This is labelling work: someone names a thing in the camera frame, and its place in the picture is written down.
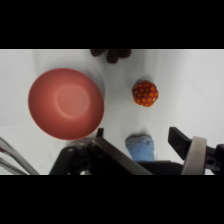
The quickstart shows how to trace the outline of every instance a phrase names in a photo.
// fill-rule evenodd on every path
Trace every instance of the white surface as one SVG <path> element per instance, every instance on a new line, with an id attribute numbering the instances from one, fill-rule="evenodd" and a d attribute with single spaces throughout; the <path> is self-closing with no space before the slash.
<path id="1" fill-rule="evenodd" d="M 0 50 L 0 136 L 40 174 L 49 173 L 68 142 L 36 126 L 27 97 L 39 75 L 60 67 L 80 70 L 97 82 L 105 93 L 100 126 L 105 138 L 127 155 L 125 139 L 148 133 L 155 141 L 157 160 L 182 163 L 167 142 L 171 126 L 190 138 L 207 138 L 212 147 L 224 142 L 224 50 L 136 49 L 117 65 L 107 64 L 104 56 L 93 58 L 86 49 Z M 131 89 L 142 77 L 159 89 L 151 108 L 136 105 L 132 98 Z M 8 173 L 0 168 L 0 174 Z"/>

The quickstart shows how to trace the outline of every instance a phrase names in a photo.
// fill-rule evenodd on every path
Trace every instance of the orange mesh ball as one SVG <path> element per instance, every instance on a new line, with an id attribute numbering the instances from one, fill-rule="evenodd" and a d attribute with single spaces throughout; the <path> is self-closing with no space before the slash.
<path id="1" fill-rule="evenodd" d="M 151 107 L 159 97 L 156 85 L 144 81 L 134 86 L 133 97 L 137 104 L 144 107 Z"/>

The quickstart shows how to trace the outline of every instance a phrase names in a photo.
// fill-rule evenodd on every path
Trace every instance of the blue cloth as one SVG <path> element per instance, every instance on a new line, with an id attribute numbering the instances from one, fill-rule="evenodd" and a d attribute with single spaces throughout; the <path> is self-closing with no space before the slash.
<path id="1" fill-rule="evenodd" d="M 125 145 L 134 161 L 154 161 L 154 142 L 150 136 L 129 138 Z"/>

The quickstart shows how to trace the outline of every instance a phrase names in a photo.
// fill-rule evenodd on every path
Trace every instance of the red bowl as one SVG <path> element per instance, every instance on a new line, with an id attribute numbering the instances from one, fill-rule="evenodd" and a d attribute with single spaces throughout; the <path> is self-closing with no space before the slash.
<path id="1" fill-rule="evenodd" d="M 49 135 L 77 140 L 101 123 L 104 101 L 97 85 L 72 69 L 54 69 L 31 87 L 29 109 L 36 124 Z"/>

